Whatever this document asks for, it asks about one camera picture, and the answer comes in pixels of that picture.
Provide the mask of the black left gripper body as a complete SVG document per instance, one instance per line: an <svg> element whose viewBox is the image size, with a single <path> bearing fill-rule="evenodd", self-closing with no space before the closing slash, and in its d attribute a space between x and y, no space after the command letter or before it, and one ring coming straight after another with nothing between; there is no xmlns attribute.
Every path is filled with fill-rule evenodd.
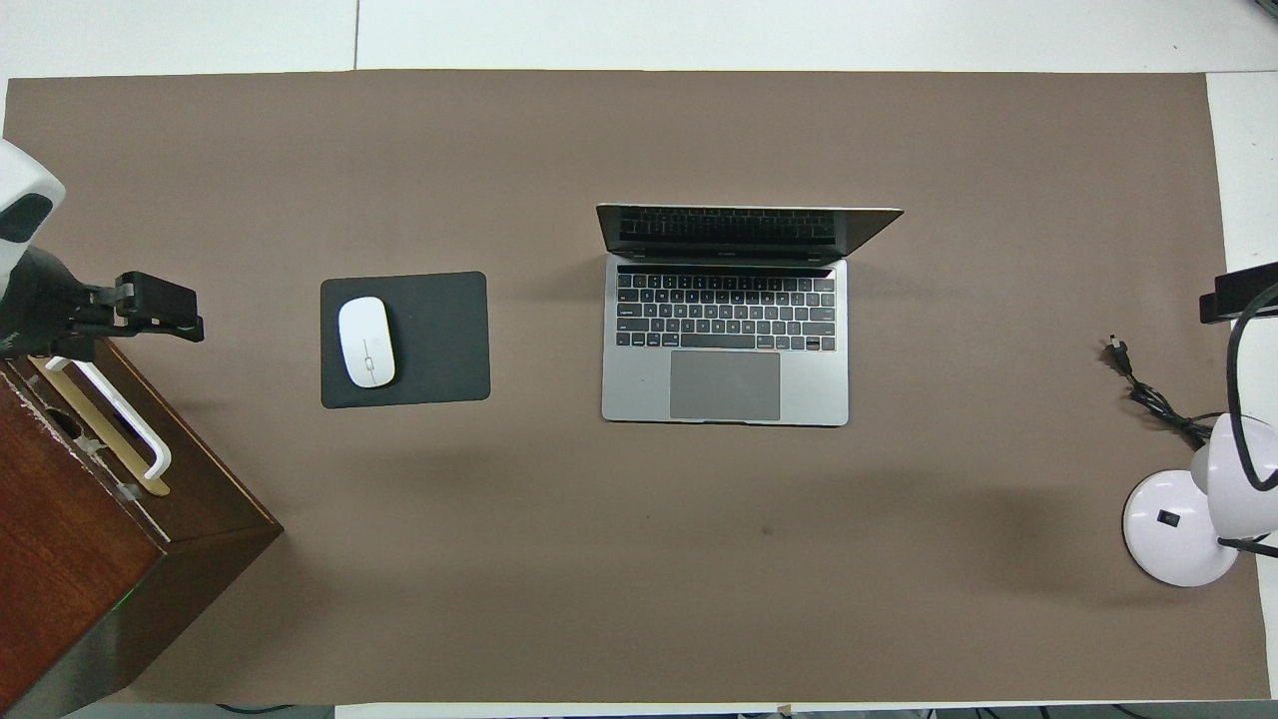
<svg viewBox="0 0 1278 719"><path fill-rule="evenodd" d="M95 360L93 342L118 337L114 312L50 252L29 249L8 277L1 304L1 358Z"/></svg>

